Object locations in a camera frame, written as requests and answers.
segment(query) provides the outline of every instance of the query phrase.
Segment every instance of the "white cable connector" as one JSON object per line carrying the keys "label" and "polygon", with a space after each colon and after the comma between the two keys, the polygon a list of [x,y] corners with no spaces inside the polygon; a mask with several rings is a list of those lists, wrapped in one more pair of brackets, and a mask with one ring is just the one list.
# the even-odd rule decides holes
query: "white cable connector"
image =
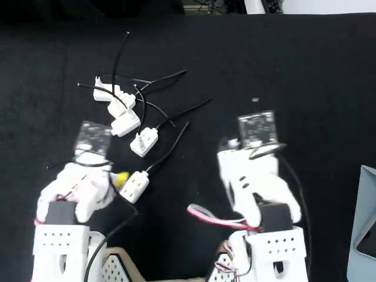
{"label": "white cable connector", "polygon": [[120,195],[134,204],[149,185],[149,174],[145,171],[134,172],[120,190]]}
{"label": "white cable connector", "polygon": [[130,143],[130,149],[140,157],[145,155],[158,141],[158,130],[155,128],[146,127],[141,131],[141,134],[136,134],[135,139]]}
{"label": "white cable connector", "polygon": [[112,135],[122,137],[140,125],[141,121],[136,113],[133,110],[127,110],[111,123]]}
{"label": "white cable connector", "polygon": [[[108,91],[112,91],[112,84],[102,83],[102,81],[100,80],[100,77],[98,76],[95,77],[95,86],[105,88]],[[115,85],[115,94],[116,95],[120,94],[119,85]],[[98,90],[98,89],[94,89],[93,96],[94,96],[94,100],[98,102],[111,102],[112,100],[111,94]]]}
{"label": "white cable connector", "polygon": [[[129,110],[132,110],[136,105],[136,96],[133,94],[128,94],[124,93],[123,91],[120,91],[118,97],[121,101],[123,101],[123,103]],[[114,97],[112,97],[112,100],[108,105],[107,109],[110,115],[112,115],[115,119],[117,119],[119,116],[121,116],[127,111],[124,105],[121,104],[120,101]]]}

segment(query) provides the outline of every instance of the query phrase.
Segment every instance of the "black fabric surface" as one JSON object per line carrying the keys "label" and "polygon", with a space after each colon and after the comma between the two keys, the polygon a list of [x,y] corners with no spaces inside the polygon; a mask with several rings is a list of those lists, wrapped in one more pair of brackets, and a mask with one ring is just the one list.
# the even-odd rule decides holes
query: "black fabric surface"
{"label": "black fabric surface", "polygon": [[[238,115],[272,109],[310,209],[312,281],[345,281],[360,165],[376,166],[375,25],[376,15],[182,16],[2,29],[2,279],[31,277],[36,201],[60,170],[46,165],[72,155],[83,120],[112,121],[106,105],[76,83],[110,72],[131,30],[119,74],[154,79],[188,70],[172,87],[150,94],[151,102],[173,114],[209,96],[213,101],[177,121],[180,128],[187,120],[192,125],[151,176],[138,218],[109,245],[124,247],[147,280],[205,276],[231,230],[190,217],[186,207],[197,203],[236,217],[219,179],[218,142],[237,134]],[[147,125],[161,120],[149,109]],[[176,133],[161,129],[157,148],[144,159],[129,149],[134,133],[113,138],[114,169],[147,168]],[[298,198],[291,178],[281,174]],[[117,199],[94,213],[90,227],[106,234],[129,213]]]}

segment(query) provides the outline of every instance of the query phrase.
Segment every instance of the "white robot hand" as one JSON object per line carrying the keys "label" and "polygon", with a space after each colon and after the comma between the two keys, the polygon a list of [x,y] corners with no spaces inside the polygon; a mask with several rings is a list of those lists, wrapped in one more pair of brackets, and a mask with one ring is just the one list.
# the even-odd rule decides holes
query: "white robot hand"
{"label": "white robot hand", "polygon": [[[109,183],[111,166],[87,167],[68,163],[58,174],[56,180],[47,185],[38,199],[36,219],[44,222],[50,202],[66,200],[77,202],[76,217],[81,223],[88,221],[95,210],[108,206],[115,193]],[[127,173],[110,173],[115,185],[123,184]]]}
{"label": "white robot hand", "polygon": [[249,156],[270,150],[267,146],[259,149],[229,149],[218,152],[220,177],[235,212],[244,216],[248,224],[257,227],[261,214],[254,193],[264,200],[288,205],[293,223],[300,221],[300,206],[288,188],[278,177],[278,160],[273,154],[254,160]]}

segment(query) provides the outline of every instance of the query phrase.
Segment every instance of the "black cable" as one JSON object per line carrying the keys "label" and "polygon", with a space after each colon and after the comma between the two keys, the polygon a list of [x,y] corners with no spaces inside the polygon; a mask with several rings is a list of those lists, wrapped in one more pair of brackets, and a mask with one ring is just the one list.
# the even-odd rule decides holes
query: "black cable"
{"label": "black cable", "polygon": [[142,110],[141,122],[140,122],[139,130],[137,131],[137,133],[140,134],[140,132],[142,130],[142,127],[143,127],[143,124],[145,123],[145,119],[146,119],[146,99],[143,96],[142,91],[137,87],[136,84],[134,84],[133,87],[138,91],[138,93],[141,96],[141,100],[143,102],[143,110]]}
{"label": "black cable", "polygon": [[[263,153],[260,153],[260,154],[255,154],[256,151],[259,150],[259,148],[261,147],[266,147],[266,146],[274,146],[274,145],[277,145],[277,147],[274,147],[268,151],[265,151]],[[284,143],[276,143],[276,144],[265,144],[265,145],[261,145],[257,148],[254,148],[254,151],[251,153],[251,155],[248,157],[249,160],[256,160],[258,159],[259,157],[263,157],[263,156],[266,156],[266,155],[269,155],[269,154],[274,154],[274,153],[277,153],[279,152],[280,150],[284,149],[287,145],[284,144]]]}
{"label": "black cable", "polygon": [[112,162],[104,162],[104,163],[94,163],[94,164],[90,164],[90,163],[80,163],[80,162],[77,162],[76,160],[73,160],[74,163],[76,163],[77,165],[80,165],[80,166],[84,166],[84,167],[102,167],[102,166],[111,166],[113,165]]}
{"label": "black cable", "polygon": [[[158,107],[157,105],[155,105],[155,104],[153,104],[153,103],[151,103],[151,102],[149,102],[149,101],[146,101],[146,104],[148,104],[149,106],[152,106],[152,107],[154,107],[156,110],[158,110],[164,117],[166,117],[166,118],[168,118],[169,116],[167,115],[167,113],[165,113],[160,107]],[[175,125],[175,123],[172,121],[172,120],[169,120],[169,122],[171,123],[171,125],[173,126],[173,127],[175,127],[176,128],[176,125]]]}
{"label": "black cable", "polygon": [[123,228],[125,225],[127,225],[133,218],[135,218],[139,213],[138,211],[136,210],[136,208],[130,204],[126,199],[124,199],[119,191],[115,188],[115,185],[112,183],[112,179],[111,179],[111,175],[110,173],[108,173],[108,181],[109,181],[109,185],[110,187],[113,189],[113,191],[115,192],[116,195],[118,195],[121,199],[123,199],[126,204],[133,210],[133,215],[128,218],[128,219],[125,219],[124,221],[121,222],[121,224],[119,224],[117,227],[115,227],[110,233],[108,233],[108,235],[99,243],[99,245],[97,246],[97,248],[95,249],[92,257],[90,258],[89,260],[89,263],[88,263],[88,266],[86,267],[86,271],[85,271],[85,276],[83,278],[84,282],[88,282],[88,279],[89,279],[89,272],[90,272],[90,268],[94,262],[94,259],[96,257],[96,255],[98,254],[98,252],[101,250],[101,248],[103,247],[103,245],[116,233],[118,232],[121,228]]}
{"label": "black cable", "polygon": [[294,178],[294,181],[296,182],[296,185],[299,189],[299,195],[301,200],[301,205],[303,206],[304,214],[305,214],[305,220],[307,222],[307,235],[308,235],[308,246],[309,246],[309,255],[308,255],[308,266],[307,266],[307,273],[308,273],[308,279],[310,279],[311,274],[311,264],[312,264],[312,233],[311,233],[311,220],[308,215],[308,206],[307,202],[305,201],[304,193],[303,193],[303,185],[300,182],[300,179],[298,175],[296,174],[293,167],[288,163],[288,161],[281,155],[278,156],[278,159],[281,161],[283,165],[287,168],[288,172],[292,175]]}
{"label": "black cable", "polygon": [[170,150],[163,156],[161,157],[159,160],[157,160],[155,163],[153,163],[151,166],[149,166],[145,171],[150,174],[150,171],[156,167],[157,165],[161,164],[164,160],[166,160],[171,154],[172,152],[174,151],[174,149],[176,148],[176,145],[178,144],[180,138],[182,137],[184,131],[186,131],[188,125],[190,124],[190,122],[187,122],[183,129],[180,131],[179,135],[177,136],[177,138],[175,139],[174,143],[172,144],[172,147],[170,148]]}
{"label": "black cable", "polygon": [[188,109],[186,109],[186,110],[184,110],[184,111],[182,111],[182,112],[180,112],[180,113],[177,113],[177,114],[175,114],[175,115],[169,116],[167,119],[165,119],[164,121],[162,121],[161,123],[159,123],[155,128],[158,129],[159,127],[161,127],[162,125],[164,125],[166,122],[168,122],[168,121],[170,121],[170,120],[177,119],[177,118],[183,116],[184,114],[190,112],[191,110],[195,110],[195,109],[197,109],[197,108],[200,108],[200,107],[206,105],[207,103],[209,103],[211,100],[212,100],[212,98],[209,98],[209,99],[206,100],[205,102],[202,102],[202,103],[200,103],[200,104],[198,104],[198,105],[195,105],[195,106],[193,106],[193,107],[190,107],[190,108],[188,108]]}
{"label": "black cable", "polygon": [[[111,76],[112,77],[112,74],[102,72],[102,73],[99,73],[97,75],[97,77],[98,76],[99,77],[101,77],[101,76]],[[146,84],[151,84],[152,83],[149,80],[144,80],[144,79],[139,79],[139,78],[130,78],[128,76],[123,76],[123,75],[115,75],[115,78],[116,79],[120,79],[120,80],[122,79],[122,80],[126,80],[126,81],[132,81],[132,82],[142,82],[142,83],[146,83]]]}
{"label": "black cable", "polygon": [[138,215],[138,212],[136,209],[134,209],[134,214],[128,218],[128,219],[125,219],[124,221],[121,222],[121,224],[119,224],[118,226],[116,226],[110,233],[108,233],[108,235],[99,243],[99,245],[97,246],[97,248],[95,249],[92,257],[90,258],[89,260],[89,263],[88,263],[88,266],[86,267],[86,271],[85,271],[85,276],[83,278],[83,282],[88,282],[88,279],[89,279],[89,272],[90,272],[90,268],[94,262],[94,259],[96,257],[96,255],[99,253],[99,251],[101,250],[101,248],[103,247],[103,245],[115,234],[117,233],[121,228],[123,228],[125,225],[127,225],[132,219],[134,219],[136,216]]}
{"label": "black cable", "polygon": [[106,92],[106,93],[110,94],[111,96],[113,96],[114,98],[116,98],[127,109],[127,106],[124,104],[123,100],[121,100],[118,96],[114,95],[110,90],[107,90],[106,88],[88,85],[88,84],[82,84],[82,83],[79,83],[79,82],[77,83],[77,86],[83,87],[83,88],[89,88],[89,89],[96,89],[96,90]]}
{"label": "black cable", "polygon": [[167,75],[167,76],[164,76],[162,78],[152,80],[151,84],[156,83],[156,82],[161,82],[161,81],[166,80],[166,79],[174,78],[175,76],[184,75],[186,72],[187,72],[186,69],[182,69],[182,70],[180,70],[178,72],[175,72],[175,73],[173,73],[171,75]]}
{"label": "black cable", "polygon": [[123,49],[124,49],[124,46],[125,46],[125,43],[127,42],[128,38],[129,38],[129,35],[130,35],[130,32],[127,31],[125,37],[124,37],[124,40],[123,40],[123,44],[122,44],[122,47],[119,49],[119,51],[117,52],[116,54],[116,57],[115,57],[115,61],[113,63],[113,68],[112,68],[112,93],[115,95],[115,76],[116,76],[116,69],[118,68],[117,65],[119,63],[119,60],[120,60],[120,56],[122,55],[122,52],[123,52]]}

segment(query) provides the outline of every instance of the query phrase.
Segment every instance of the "yellow component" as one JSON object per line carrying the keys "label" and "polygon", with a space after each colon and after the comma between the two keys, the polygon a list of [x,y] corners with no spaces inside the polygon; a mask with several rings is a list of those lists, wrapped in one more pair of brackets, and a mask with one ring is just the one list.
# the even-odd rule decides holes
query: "yellow component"
{"label": "yellow component", "polygon": [[129,178],[129,172],[120,172],[117,174],[117,178],[114,182],[115,186],[121,186],[124,185],[124,183],[128,180]]}

